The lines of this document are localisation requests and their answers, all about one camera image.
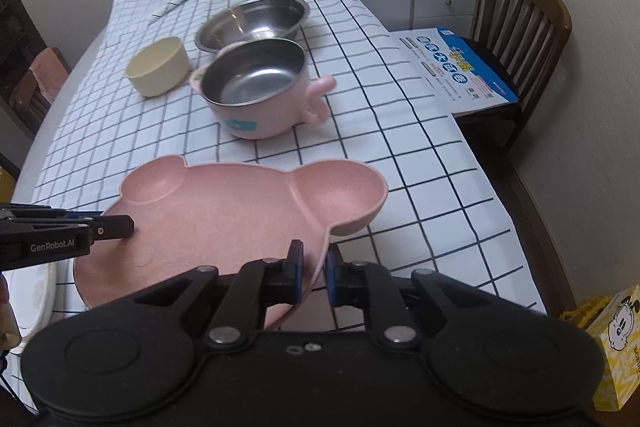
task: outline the pink plate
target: pink plate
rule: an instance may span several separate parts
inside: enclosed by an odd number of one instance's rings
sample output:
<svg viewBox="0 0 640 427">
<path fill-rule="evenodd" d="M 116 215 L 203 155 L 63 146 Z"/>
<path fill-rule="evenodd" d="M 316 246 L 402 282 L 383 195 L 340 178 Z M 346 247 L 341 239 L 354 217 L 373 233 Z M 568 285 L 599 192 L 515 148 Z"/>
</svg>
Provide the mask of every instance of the pink plate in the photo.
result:
<svg viewBox="0 0 640 427">
<path fill-rule="evenodd" d="M 330 233 L 366 227 L 386 195 L 382 175 L 353 160 L 320 160 L 289 172 L 244 163 L 188 167 L 182 156 L 163 156 L 129 174 L 120 199 L 104 212 L 129 214 L 133 236 L 94 243 L 89 255 L 76 258 L 74 279 L 92 308 L 196 266 L 227 274 L 255 259 L 280 259 L 300 239 L 306 296 Z M 268 324 L 289 309 L 270 308 Z"/>
</svg>

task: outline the oval metal bowl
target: oval metal bowl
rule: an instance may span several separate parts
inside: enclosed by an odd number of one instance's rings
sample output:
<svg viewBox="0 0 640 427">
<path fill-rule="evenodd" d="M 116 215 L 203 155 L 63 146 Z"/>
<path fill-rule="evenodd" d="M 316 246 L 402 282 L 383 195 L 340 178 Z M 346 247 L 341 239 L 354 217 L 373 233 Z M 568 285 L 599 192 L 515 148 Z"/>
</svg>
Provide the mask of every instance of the oval metal bowl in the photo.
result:
<svg viewBox="0 0 640 427">
<path fill-rule="evenodd" d="M 196 34 L 196 46 L 212 53 L 233 42 L 293 39 L 308 15 L 309 5 L 303 0 L 246 1 L 205 22 Z"/>
</svg>

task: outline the tissue box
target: tissue box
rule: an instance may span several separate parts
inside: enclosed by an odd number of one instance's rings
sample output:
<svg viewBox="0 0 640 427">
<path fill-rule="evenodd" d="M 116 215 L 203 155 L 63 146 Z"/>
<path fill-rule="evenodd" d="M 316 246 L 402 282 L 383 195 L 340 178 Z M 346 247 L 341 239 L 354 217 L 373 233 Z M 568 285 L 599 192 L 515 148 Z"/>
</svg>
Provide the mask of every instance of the tissue box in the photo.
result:
<svg viewBox="0 0 640 427">
<path fill-rule="evenodd" d="M 587 333 L 606 359 L 593 406 L 597 411 L 618 411 L 640 383 L 640 285 L 613 297 Z"/>
</svg>

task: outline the pink tray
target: pink tray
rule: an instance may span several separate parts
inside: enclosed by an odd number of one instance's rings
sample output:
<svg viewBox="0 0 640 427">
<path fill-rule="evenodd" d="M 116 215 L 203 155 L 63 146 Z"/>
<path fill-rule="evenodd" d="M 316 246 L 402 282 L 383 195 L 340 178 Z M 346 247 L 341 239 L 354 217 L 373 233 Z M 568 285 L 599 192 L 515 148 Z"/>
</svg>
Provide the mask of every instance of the pink tray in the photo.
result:
<svg viewBox="0 0 640 427">
<path fill-rule="evenodd" d="M 76 258 L 74 279 L 89 308 L 212 264 L 236 273 L 247 261 L 283 258 L 292 239 L 305 246 L 305 292 L 318 279 L 329 235 L 366 227 L 386 200 L 385 179 L 352 160 L 321 160 L 291 172 L 243 163 L 188 167 L 163 156 L 129 174 L 104 213 L 129 214 L 128 239 L 97 241 Z M 269 309 L 273 323 L 290 309 Z"/>
</svg>

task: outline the tablecloth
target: tablecloth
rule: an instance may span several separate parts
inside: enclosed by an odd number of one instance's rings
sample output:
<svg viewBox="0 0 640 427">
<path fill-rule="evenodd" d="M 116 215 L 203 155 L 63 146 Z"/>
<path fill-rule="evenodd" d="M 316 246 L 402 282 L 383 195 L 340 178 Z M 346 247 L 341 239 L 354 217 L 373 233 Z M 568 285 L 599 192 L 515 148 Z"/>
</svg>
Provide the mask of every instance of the tablecloth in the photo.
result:
<svg viewBox="0 0 640 427">
<path fill-rule="evenodd" d="M 189 164 L 252 162 L 290 169 L 320 158 L 351 158 L 386 178 L 388 200 L 369 227 L 335 238 L 347 261 L 381 263 L 396 276 L 429 267 L 489 293 L 544 311 L 513 223 L 428 82 L 360 0 L 305 0 L 297 40 L 313 78 L 332 74 L 331 118 L 266 140 L 227 134 L 202 97 L 183 85 L 144 99 L 124 75 L 141 48 L 180 37 L 197 68 L 212 56 L 194 35 L 214 13 L 243 0 L 190 0 L 161 19 L 168 0 L 115 0 L 97 58 L 69 104 L 34 191 L 34 203 L 104 210 L 128 172 L 161 155 Z M 52 321 L 84 311 L 72 262 L 60 262 Z M 332 309 L 320 284 L 284 329 L 362 327 L 356 309 Z M 32 407 L 11 357 L 11 380 Z"/>
</svg>

